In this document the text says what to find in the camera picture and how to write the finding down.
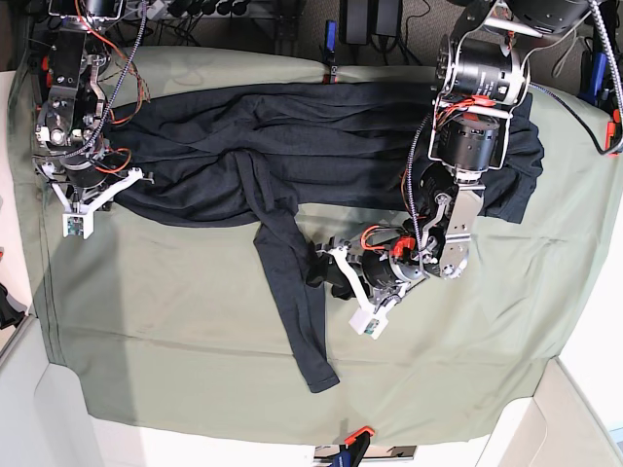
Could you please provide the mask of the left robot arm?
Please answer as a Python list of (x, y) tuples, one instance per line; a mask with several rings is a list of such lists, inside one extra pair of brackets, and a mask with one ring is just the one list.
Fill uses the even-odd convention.
[(417, 129), (428, 136), (428, 167), (409, 156), (401, 193), (409, 219), (366, 229), (353, 253), (344, 240), (316, 248), (312, 287), (330, 284), (373, 314), (388, 311), (431, 276), (464, 271), (473, 224), (484, 203), (481, 178), (502, 168), (515, 110), (531, 89), (530, 57), (550, 48), (590, 18), (609, 64), (616, 61), (596, 1), (474, 1), (440, 45), (433, 110)]

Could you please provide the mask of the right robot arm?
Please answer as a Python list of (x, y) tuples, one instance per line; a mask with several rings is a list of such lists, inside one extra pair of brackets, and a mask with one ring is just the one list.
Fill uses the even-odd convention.
[(52, 1), (49, 15), (60, 21), (53, 43), (35, 72), (36, 170), (55, 191), (69, 215), (84, 215), (111, 204), (114, 196), (140, 180), (130, 166), (132, 152), (114, 147), (109, 127), (129, 123), (135, 113), (116, 116), (113, 107), (126, 77), (136, 81), (141, 108), (150, 98), (133, 59), (105, 34), (123, 18), (124, 1)]

